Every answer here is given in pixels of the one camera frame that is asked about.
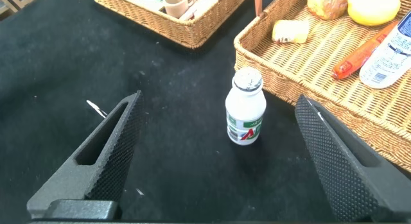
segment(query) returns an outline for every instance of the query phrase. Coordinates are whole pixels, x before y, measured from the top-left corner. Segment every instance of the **cup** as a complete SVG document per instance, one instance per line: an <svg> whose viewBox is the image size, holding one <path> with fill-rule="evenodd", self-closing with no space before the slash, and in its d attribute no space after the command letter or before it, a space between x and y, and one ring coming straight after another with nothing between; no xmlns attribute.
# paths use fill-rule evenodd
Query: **cup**
<svg viewBox="0 0 411 224"><path fill-rule="evenodd" d="M162 0L168 15L175 18L180 18L195 3L195 0L188 3L188 0Z"/></svg>

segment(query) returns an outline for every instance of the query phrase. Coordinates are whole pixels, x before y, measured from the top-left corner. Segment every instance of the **yellow sponge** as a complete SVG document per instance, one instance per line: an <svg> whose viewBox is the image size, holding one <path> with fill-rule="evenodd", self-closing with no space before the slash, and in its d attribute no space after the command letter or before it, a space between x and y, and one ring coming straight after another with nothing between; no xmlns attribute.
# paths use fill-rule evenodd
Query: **yellow sponge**
<svg viewBox="0 0 411 224"><path fill-rule="evenodd" d="M308 21L278 20L272 30L272 40L276 42L305 43L310 32Z"/></svg>

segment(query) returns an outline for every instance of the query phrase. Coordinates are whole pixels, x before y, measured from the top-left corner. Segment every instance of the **textured gripper pad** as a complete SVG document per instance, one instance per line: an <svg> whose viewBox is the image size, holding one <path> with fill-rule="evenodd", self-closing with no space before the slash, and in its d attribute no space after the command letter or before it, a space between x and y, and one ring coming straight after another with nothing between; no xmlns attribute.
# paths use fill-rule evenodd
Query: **textured gripper pad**
<svg viewBox="0 0 411 224"><path fill-rule="evenodd" d="M116 138L111 146L107 160L100 167L97 180L85 194L87 200L107 200L118 202L127 179L128 168L133 157L139 131L143 124L143 94L136 96L131 102L127 120L120 129L116 130Z"/></svg>
<svg viewBox="0 0 411 224"><path fill-rule="evenodd" d="M356 221L378 209L378 201L363 183L346 154L310 102L300 99L295 115L322 186L339 221Z"/></svg>

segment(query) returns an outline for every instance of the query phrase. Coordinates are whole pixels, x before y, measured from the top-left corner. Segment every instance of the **yellow fruit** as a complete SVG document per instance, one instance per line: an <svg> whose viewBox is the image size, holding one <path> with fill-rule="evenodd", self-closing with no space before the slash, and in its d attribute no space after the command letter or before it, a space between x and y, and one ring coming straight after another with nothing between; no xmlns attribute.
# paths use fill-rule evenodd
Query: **yellow fruit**
<svg viewBox="0 0 411 224"><path fill-rule="evenodd" d="M348 0L348 14L357 23L378 26L395 18L400 0Z"/></svg>

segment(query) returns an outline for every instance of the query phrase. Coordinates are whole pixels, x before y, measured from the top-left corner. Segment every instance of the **plastic bottle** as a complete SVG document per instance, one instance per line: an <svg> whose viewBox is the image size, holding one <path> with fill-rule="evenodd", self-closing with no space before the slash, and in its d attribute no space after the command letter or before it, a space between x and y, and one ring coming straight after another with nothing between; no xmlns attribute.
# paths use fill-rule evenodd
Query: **plastic bottle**
<svg viewBox="0 0 411 224"><path fill-rule="evenodd" d="M389 33L360 71L361 81L383 89L411 68L411 12Z"/></svg>
<svg viewBox="0 0 411 224"><path fill-rule="evenodd" d="M251 144L258 138L267 105L262 88L261 73L252 67L240 69L232 79L225 108L227 133L236 144Z"/></svg>

